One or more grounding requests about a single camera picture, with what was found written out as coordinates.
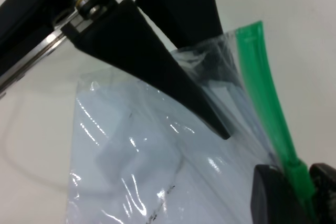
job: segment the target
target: green slider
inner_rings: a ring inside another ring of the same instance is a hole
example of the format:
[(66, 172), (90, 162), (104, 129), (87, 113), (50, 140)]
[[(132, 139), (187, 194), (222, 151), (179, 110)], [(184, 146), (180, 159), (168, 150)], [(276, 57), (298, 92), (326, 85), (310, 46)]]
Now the green slider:
[(315, 188), (295, 151), (269, 69), (262, 22), (236, 30), (239, 64), (248, 94), (277, 152), (285, 176), (306, 213), (315, 220)]

